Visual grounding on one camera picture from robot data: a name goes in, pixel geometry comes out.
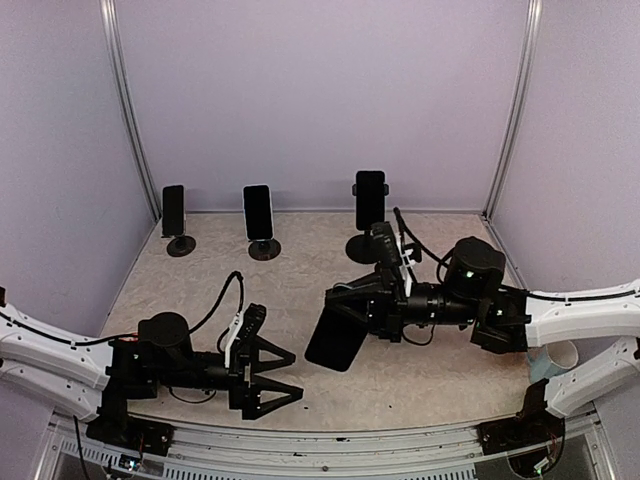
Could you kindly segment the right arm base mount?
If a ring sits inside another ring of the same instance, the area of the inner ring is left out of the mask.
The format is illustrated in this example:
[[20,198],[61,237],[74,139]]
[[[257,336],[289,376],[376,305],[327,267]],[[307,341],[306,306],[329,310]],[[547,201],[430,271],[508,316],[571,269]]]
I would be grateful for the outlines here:
[[483,422],[477,432],[484,455],[518,450],[560,438],[565,419],[543,412],[530,417],[517,416]]

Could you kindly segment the clear case phone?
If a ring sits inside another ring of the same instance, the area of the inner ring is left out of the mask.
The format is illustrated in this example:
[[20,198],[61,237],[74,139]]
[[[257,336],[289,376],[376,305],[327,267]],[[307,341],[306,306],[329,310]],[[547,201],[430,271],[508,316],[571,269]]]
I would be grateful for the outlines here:
[[162,189],[162,236],[182,236],[185,233],[185,188],[170,185]]

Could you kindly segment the teal phone diagonal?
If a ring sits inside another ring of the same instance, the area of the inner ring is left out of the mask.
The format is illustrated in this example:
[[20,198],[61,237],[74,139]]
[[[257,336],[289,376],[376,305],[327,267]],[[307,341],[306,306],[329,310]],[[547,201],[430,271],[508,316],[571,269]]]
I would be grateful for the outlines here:
[[352,316],[324,307],[304,358],[314,365],[346,372],[367,335],[367,327]]

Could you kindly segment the folding phone stand wood base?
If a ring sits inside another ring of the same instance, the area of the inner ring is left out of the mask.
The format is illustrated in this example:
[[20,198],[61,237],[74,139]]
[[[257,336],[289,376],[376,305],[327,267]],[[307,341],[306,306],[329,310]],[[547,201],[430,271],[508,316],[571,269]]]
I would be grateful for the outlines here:
[[167,245],[167,254],[174,258],[184,257],[196,248],[196,240],[189,235],[176,236]]

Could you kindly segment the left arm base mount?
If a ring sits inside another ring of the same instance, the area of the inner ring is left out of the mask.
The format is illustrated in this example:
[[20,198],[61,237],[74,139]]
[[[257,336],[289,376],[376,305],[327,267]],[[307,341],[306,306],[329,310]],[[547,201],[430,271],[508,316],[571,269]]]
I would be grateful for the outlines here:
[[88,438],[105,444],[165,457],[175,429],[171,424],[132,417],[128,414],[99,415],[87,424]]

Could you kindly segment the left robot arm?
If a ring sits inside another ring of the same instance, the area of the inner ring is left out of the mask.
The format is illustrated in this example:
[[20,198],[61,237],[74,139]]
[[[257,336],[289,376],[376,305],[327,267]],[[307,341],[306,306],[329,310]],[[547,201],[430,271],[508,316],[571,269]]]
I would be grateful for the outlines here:
[[259,334],[267,310],[240,303],[218,352],[196,351],[196,328],[175,312],[139,322],[134,333],[83,337],[1,303],[1,376],[51,400],[86,426],[89,438],[143,452],[165,453],[171,425],[136,418],[131,400],[159,387],[225,391],[230,409],[256,420],[303,397],[300,387],[266,378],[295,363],[293,353]]

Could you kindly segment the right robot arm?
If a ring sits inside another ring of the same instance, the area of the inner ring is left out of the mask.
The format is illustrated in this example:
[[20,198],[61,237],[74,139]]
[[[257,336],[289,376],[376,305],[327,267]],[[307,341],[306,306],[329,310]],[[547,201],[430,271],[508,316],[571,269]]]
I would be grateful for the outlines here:
[[410,257],[396,236],[372,238],[374,273],[337,285],[325,304],[305,357],[318,365],[349,369],[367,335],[404,340],[409,325],[470,328],[472,343],[496,354],[586,338],[612,337],[614,344],[565,374],[527,390],[511,433],[535,442],[551,424],[639,373],[639,283],[618,288],[534,293],[502,284],[506,259],[486,242],[467,237],[451,253],[438,284],[416,283]]

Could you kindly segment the black gooseneck phone stand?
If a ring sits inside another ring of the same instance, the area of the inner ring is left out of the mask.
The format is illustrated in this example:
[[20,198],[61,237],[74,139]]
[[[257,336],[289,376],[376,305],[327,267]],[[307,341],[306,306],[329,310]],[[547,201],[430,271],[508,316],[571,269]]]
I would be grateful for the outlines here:
[[373,264],[376,259],[372,245],[371,228],[366,231],[360,231],[360,234],[350,238],[346,244],[345,251],[348,258],[356,263]]

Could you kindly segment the light blue case phone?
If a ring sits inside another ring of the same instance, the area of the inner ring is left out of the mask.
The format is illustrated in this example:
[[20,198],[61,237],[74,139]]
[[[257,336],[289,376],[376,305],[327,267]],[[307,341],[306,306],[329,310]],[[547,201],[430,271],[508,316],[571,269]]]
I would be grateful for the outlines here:
[[249,241],[270,240],[274,236],[270,189],[267,185],[243,188],[245,230]]

